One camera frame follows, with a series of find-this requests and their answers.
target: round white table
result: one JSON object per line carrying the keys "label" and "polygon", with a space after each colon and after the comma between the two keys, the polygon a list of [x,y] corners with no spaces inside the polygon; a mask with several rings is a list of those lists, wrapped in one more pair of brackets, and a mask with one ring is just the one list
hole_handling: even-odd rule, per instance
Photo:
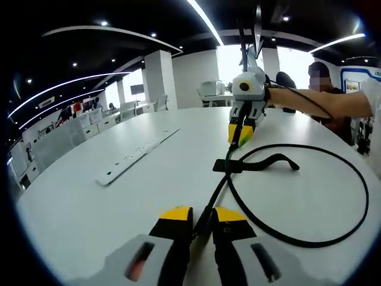
{"label": "round white table", "polygon": [[[148,113],[100,133],[61,157],[32,183],[17,204],[20,219],[41,258],[63,281],[87,278],[101,270],[104,259],[137,234],[148,234],[159,215],[176,206],[192,206],[194,220],[222,173],[214,162],[225,158],[228,107]],[[180,128],[109,186],[97,175],[163,129]],[[381,186],[362,158],[339,137],[301,113],[267,110],[254,137],[233,153],[239,158],[253,148],[276,143],[325,148],[349,160],[363,174],[370,204],[360,229],[331,247],[307,249],[275,240],[301,261],[309,275],[343,283],[361,263],[381,227]],[[283,153],[301,169],[284,162],[262,172],[233,176],[248,207],[286,235],[310,241],[336,238],[361,218],[365,193],[360,179],[343,162],[317,151],[277,148],[247,161]],[[239,210],[230,191],[217,200]],[[257,235],[265,235],[253,225]],[[199,259],[191,261],[184,285],[220,285],[210,238]]]}

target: window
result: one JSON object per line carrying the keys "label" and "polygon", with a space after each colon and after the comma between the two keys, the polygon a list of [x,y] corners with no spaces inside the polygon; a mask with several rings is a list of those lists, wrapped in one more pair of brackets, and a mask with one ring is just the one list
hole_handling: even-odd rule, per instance
{"label": "window", "polygon": [[277,47],[280,71],[287,73],[299,89],[307,89],[310,84],[308,67],[314,62],[314,57],[297,49]]}
{"label": "window", "polygon": [[[220,80],[227,84],[242,73],[242,52],[241,45],[228,45],[217,47],[218,73]],[[257,59],[257,65],[264,70],[262,52]]]}
{"label": "window", "polygon": [[124,99],[130,101],[145,101],[145,93],[132,94],[131,86],[143,85],[142,69],[135,70],[123,78]]}
{"label": "window", "polygon": [[120,107],[117,82],[114,82],[106,87],[106,102],[107,106],[103,106],[104,110],[108,109],[110,103],[114,104],[116,108]]}

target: ceiling light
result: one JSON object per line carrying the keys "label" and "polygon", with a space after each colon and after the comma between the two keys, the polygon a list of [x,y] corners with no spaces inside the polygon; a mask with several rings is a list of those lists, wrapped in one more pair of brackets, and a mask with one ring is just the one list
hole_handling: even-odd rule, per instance
{"label": "ceiling light", "polygon": [[205,12],[201,9],[201,7],[197,4],[196,0],[187,0],[188,3],[193,7],[193,9],[199,14],[199,16],[203,19],[205,24],[208,26],[212,34],[214,35],[217,42],[223,46],[224,43],[222,42],[220,36],[218,35],[216,28],[213,26],[212,22],[210,22],[208,16],[205,14]]}
{"label": "ceiling light", "polygon": [[44,112],[47,112],[48,110],[50,110],[50,109],[52,109],[52,108],[54,108],[54,107],[57,107],[57,106],[59,106],[59,105],[62,104],[62,103],[65,103],[65,102],[70,101],[70,100],[74,100],[74,99],[76,99],[76,98],[78,98],[78,97],[82,97],[82,96],[87,95],[87,94],[93,94],[94,92],[99,92],[99,91],[104,91],[104,89],[98,89],[98,90],[96,90],[96,91],[90,91],[90,92],[87,92],[87,93],[85,93],[85,94],[81,94],[81,95],[78,95],[78,96],[76,96],[76,97],[69,98],[68,100],[65,100],[65,101],[63,101],[63,102],[60,102],[60,103],[58,103],[58,104],[56,104],[56,105],[53,105],[52,107],[49,107],[48,109],[44,110],[43,112],[37,114],[35,117],[32,117],[31,119],[29,119],[26,123],[24,123],[23,125],[20,126],[19,130],[20,130],[21,128],[23,128],[25,125],[27,125],[29,122],[31,122],[33,119],[39,117],[39,116],[40,116],[41,114],[43,114]]}
{"label": "ceiling light", "polygon": [[313,52],[316,52],[316,51],[318,51],[320,49],[327,48],[328,46],[336,45],[337,43],[346,42],[346,41],[350,41],[350,40],[358,39],[358,38],[362,38],[362,37],[365,37],[364,33],[348,36],[348,37],[345,37],[345,38],[342,38],[342,39],[335,40],[335,41],[333,41],[331,43],[327,43],[327,44],[325,44],[323,46],[320,46],[320,47],[318,47],[316,49],[313,49],[312,51],[309,51],[308,53],[312,54]]}
{"label": "ceiling light", "polygon": [[7,116],[7,118],[9,119],[17,110],[19,110],[20,108],[22,108],[25,104],[27,104],[29,101],[39,97],[40,95],[42,94],[45,94],[47,93],[48,91],[51,91],[55,88],[59,88],[60,86],[63,86],[63,85],[68,85],[69,83],[73,83],[73,82],[78,82],[80,80],[84,80],[84,79],[92,79],[94,77],[100,77],[100,76],[112,76],[112,75],[116,75],[116,74],[129,74],[130,72],[129,71],[121,71],[119,73],[102,73],[102,74],[95,74],[93,76],[85,76],[85,77],[81,77],[79,79],[73,79],[73,80],[69,80],[68,82],[64,82],[64,83],[60,83],[59,85],[55,85],[55,86],[52,86],[51,88],[48,88],[34,96],[32,96],[31,98],[29,98],[28,100],[26,100],[25,102],[21,103],[18,107],[16,107],[11,113],[10,115]]}

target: power strip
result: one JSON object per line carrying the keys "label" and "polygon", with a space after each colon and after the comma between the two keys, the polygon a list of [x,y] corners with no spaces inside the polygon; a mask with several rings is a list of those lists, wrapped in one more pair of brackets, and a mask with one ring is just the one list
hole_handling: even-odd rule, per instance
{"label": "power strip", "polygon": [[153,149],[157,148],[161,143],[163,143],[166,139],[171,137],[179,130],[180,129],[164,130],[159,138],[144,143],[143,146],[138,147],[137,149],[135,149],[134,152],[127,154],[126,156],[124,156],[124,158],[116,162],[113,166],[107,168],[104,172],[99,174],[96,181],[103,186],[109,185],[124,171],[129,169],[132,165],[134,165],[137,161],[146,156],[148,153],[152,152]]}

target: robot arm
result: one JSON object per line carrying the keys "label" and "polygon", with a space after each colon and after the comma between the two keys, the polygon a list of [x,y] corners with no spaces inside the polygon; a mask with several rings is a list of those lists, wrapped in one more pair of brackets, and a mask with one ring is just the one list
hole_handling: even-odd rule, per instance
{"label": "robot arm", "polygon": [[[250,64],[248,71],[233,79],[234,102],[230,111],[230,144],[237,144],[240,147],[249,141],[255,128],[266,115],[264,107],[270,98],[270,94],[264,87],[265,80],[265,74],[257,67],[255,60],[254,64]],[[240,126],[242,126],[242,130],[236,132],[236,128],[241,128]]]}

